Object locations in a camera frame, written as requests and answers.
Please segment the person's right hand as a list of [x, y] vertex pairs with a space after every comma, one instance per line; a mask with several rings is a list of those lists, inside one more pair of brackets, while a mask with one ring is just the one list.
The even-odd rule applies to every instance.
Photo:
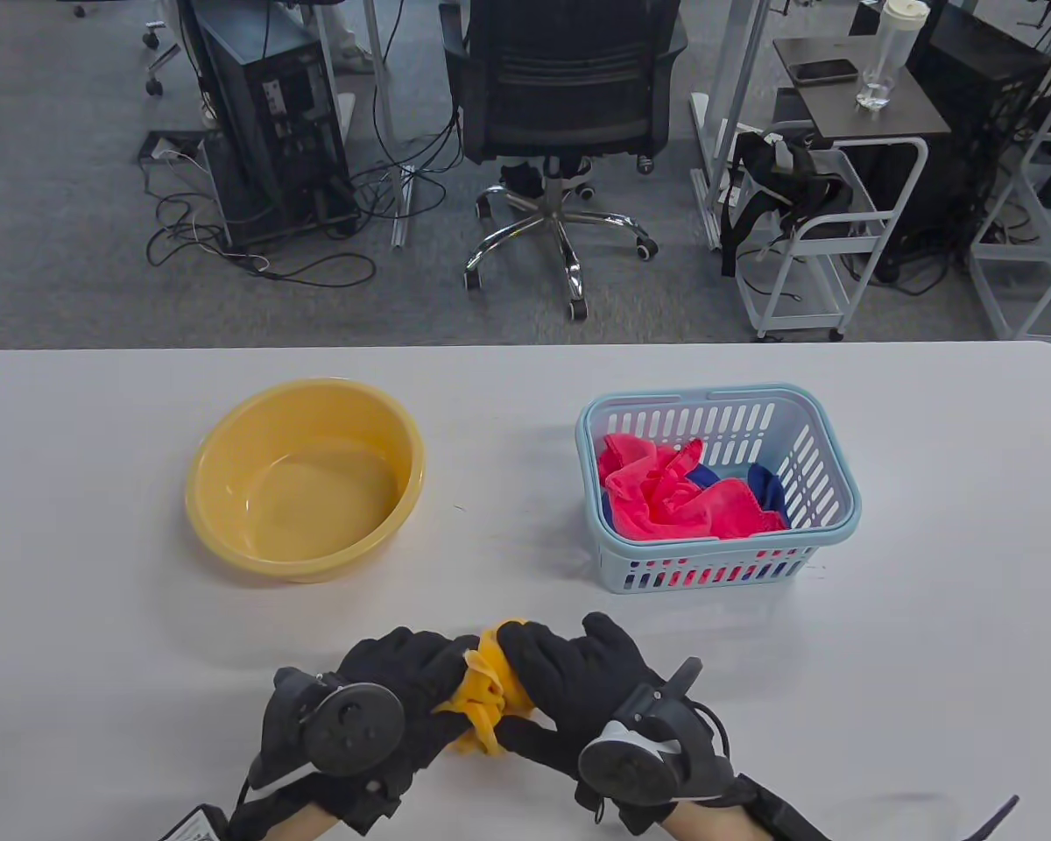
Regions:
[[554, 722], [507, 717], [500, 745], [576, 781], [576, 800], [614, 802], [634, 836], [654, 823], [678, 840], [772, 840], [781, 801], [735, 774], [719, 718], [662, 680], [625, 629], [601, 612], [565, 640], [537, 622], [509, 622], [498, 644], [526, 695]]

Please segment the person's left hand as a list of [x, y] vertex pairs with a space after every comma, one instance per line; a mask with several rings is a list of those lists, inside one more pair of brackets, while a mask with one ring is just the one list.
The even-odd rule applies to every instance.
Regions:
[[358, 642], [335, 672], [279, 669], [229, 838], [317, 838], [337, 822], [365, 834], [393, 816], [414, 775], [469, 731], [439, 706], [476, 644], [399, 627]]

